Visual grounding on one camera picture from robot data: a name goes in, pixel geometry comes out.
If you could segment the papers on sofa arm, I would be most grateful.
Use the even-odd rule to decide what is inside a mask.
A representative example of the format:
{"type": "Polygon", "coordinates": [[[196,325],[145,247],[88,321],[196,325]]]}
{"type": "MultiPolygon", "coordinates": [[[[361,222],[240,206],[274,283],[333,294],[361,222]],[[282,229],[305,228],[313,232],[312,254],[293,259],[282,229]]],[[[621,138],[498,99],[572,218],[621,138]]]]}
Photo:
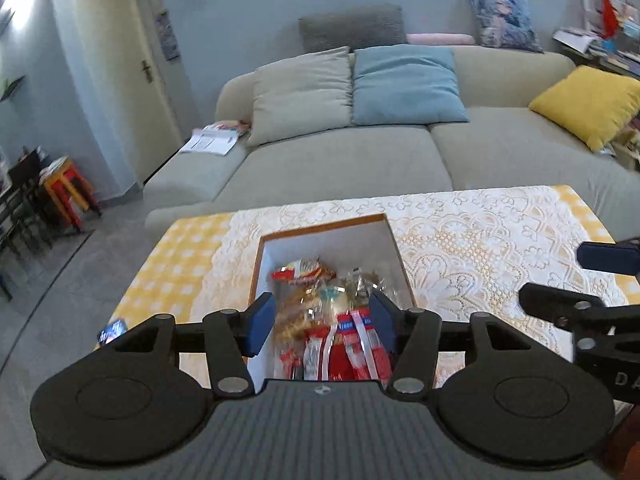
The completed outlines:
{"type": "Polygon", "coordinates": [[[204,128],[192,130],[180,153],[204,153],[226,156],[239,140],[250,132],[250,123],[244,120],[223,120],[204,128]]]}

